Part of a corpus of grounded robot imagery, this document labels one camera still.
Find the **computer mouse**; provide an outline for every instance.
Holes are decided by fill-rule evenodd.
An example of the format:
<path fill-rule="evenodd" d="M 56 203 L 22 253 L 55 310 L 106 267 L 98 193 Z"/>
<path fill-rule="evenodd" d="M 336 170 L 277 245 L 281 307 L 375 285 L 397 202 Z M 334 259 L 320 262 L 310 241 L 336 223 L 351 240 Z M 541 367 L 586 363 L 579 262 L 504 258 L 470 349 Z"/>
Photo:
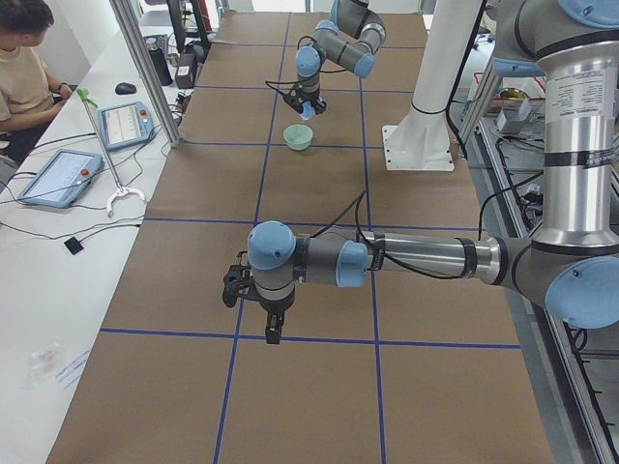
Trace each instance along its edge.
<path fill-rule="evenodd" d="M 137 87 L 129 82 L 121 82 L 114 89 L 114 92 L 116 92 L 117 95 L 134 94 L 136 91 Z"/>

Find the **light blue joint cap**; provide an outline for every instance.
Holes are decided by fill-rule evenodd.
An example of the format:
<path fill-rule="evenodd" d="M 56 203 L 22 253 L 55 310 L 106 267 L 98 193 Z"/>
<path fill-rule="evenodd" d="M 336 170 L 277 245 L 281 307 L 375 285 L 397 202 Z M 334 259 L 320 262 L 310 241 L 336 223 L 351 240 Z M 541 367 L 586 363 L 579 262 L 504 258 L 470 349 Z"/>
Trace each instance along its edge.
<path fill-rule="evenodd" d="M 301 77 L 312 77 L 320 71 L 320 55 L 314 47 L 309 45 L 299 48 L 294 63 L 297 67 L 297 74 Z"/>
<path fill-rule="evenodd" d="M 334 24 L 338 24 L 338 10 L 339 10 L 339 0 L 333 0 L 333 5 L 331 6 L 331 15 L 329 19 Z"/>
<path fill-rule="evenodd" d="M 581 24 L 597 29 L 619 27 L 617 0 L 558 0 L 561 8 Z"/>
<path fill-rule="evenodd" d="M 248 237 L 248 261 L 257 270 L 272 271 L 290 259 L 295 245 L 290 227 L 276 220 L 262 222 Z"/>
<path fill-rule="evenodd" d="M 365 79 L 371 73 L 371 70 L 374 69 L 374 65 L 376 64 L 376 57 L 371 53 L 366 53 L 355 65 L 355 75 Z"/>
<path fill-rule="evenodd" d="M 314 31 L 317 31 L 318 29 L 328 29 L 335 32 L 336 34 L 339 34 L 339 28 L 337 27 L 337 25 L 333 21 L 330 21 L 328 19 L 323 19 L 318 24 L 316 24 L 316 27 L 313 28 Z"/>
<path fill-rule="evenodd" d="M 570 266 L 548 287 L 545 308 L 580 329 L 619 321 L 619 258 L 600 256 Z"/>
<path fill-rule="evenodd" d="M 506 60 L 494 57 L 494 72 L 501 77 L 537 77 L 544 75 L 532 61 Z"/>
<path fill-rule="evenodd" d="M 338 287 L 361 287 L 366 281 L 368 248 L 350 240 L 341 247 L 336 265 Z"/>

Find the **small black box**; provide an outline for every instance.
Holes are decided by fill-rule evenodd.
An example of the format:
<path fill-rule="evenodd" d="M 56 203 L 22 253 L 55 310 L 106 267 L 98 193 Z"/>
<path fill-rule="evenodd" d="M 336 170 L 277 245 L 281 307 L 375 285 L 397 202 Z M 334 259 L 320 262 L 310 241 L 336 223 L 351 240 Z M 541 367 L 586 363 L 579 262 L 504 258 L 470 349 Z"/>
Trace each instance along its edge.
<path fill-rule="evenodd" d="M 195 83 L 195 55 L 193 53 L 181 53 L 178 68 L 176 69 L 176 86 L 179 89 L 192 89 Z"/>

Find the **electronic device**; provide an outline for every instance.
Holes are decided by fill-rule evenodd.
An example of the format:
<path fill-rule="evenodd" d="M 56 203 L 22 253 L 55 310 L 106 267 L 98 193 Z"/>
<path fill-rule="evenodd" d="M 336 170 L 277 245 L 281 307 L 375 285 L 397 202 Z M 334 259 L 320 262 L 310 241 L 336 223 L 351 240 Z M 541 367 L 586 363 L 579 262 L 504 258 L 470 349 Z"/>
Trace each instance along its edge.
<path fill-rule="evenodd" d="M 176 69 L 176 86 L 179 89 L 192 89 L 195 83 L 197 65 L 193 53 L 181 53 L 178 68 Z"/>
<path fill-rule="evenodd" d="M 144 42 L 149 39 L 155 39 L 157 48 L 163 52 L 163 56 L 167 57 L 167 34 L 154 34 L 152 36 L 144 36 Z"/>
<path fill-rule="evenodd" d="M 102 142 L 114 151 L 147 141 L 153 131 L 150 112 L 141 101 L 97 111 Z"/>
<path fill-rule="evenodd" d="M 188 2 L 192 5 L 191 10 L 187 9 Z M 194 53 L 196 60 L 203 63 L 211 44 L 208 40 L 208 32 L 204 27 L 199 2 L 197 0 L 166 0 L 166 3 L 178 54 Z M 198 38 L 199 47 L 193 48 L 189 44 L 186 45 L 187 37 Z"/>
<path fill-rule="evenodd" d="M 137 92 L 137 87 L 130 82 L 119 82 L 114 88 L 116 95 L 128 95 Z"/>
<path fill-rule="evenodd" d="M 58 150 L 17 200 L 29 205 L 67 208 L 90 185 L 102 162 L 102 156 L 96 153 Z"/>

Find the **green handle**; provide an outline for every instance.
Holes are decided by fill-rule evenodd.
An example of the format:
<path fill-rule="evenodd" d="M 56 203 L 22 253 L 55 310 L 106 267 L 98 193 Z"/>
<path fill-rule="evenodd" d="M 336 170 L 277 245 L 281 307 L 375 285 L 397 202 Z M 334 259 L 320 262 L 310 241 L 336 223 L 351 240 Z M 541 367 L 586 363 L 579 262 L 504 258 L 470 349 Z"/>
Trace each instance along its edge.
<path fill-rule="evenodd" d="M 83 102 L 89 102 L 96 108 L 99 107 L 94 101 L 88 98 L 88 89 L 77 89 L 76 92 Z"/>

